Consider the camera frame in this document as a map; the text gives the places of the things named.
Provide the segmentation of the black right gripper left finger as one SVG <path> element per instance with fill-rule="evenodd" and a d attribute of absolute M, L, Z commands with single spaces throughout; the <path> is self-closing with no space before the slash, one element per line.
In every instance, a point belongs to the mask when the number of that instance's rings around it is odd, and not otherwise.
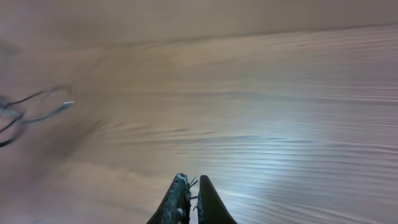
<path fill-rule="evenodd" d="M 178 173 L 147 224 L 189 224 L 189 221 L 190 184 L 185 174 Z"/>

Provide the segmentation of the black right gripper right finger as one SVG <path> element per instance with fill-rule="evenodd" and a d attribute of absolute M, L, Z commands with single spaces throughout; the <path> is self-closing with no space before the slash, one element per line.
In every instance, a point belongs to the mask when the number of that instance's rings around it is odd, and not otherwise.
<path fill-rule="evenodd" d="M 199 224 L 238 224 L 207 175 L 200 176 L 197 209 Z"/>

